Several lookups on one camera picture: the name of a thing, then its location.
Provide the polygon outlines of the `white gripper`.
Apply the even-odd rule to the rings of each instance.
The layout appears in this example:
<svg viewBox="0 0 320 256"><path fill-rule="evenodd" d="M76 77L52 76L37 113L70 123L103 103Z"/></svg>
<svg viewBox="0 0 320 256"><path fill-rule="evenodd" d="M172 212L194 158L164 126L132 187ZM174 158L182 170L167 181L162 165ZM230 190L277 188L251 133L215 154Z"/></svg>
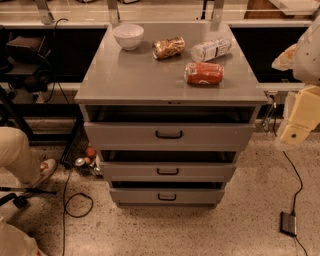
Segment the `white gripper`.
<svg viewBox="0 0 320 256"><path fill-rule="evenodd" d="M289 92L283 121L277 130L276 147L298 147L320 124L320 87L306 86L298 93Z"/></svg>

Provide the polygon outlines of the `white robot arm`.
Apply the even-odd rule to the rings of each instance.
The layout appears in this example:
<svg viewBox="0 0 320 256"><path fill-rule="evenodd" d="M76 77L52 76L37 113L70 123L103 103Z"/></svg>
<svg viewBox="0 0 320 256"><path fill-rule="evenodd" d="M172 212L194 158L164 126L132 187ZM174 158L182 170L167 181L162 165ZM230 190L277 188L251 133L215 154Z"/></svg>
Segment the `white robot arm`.
<svg viewBox="0 0 320 256"><path fill-rule="evenodd" d="M320 124L320 21L315 19L296 44L288 47L272 63L276 70L292 70L305 84L285 99L284 120L277 131L279 150L298 147Z"/></svg>

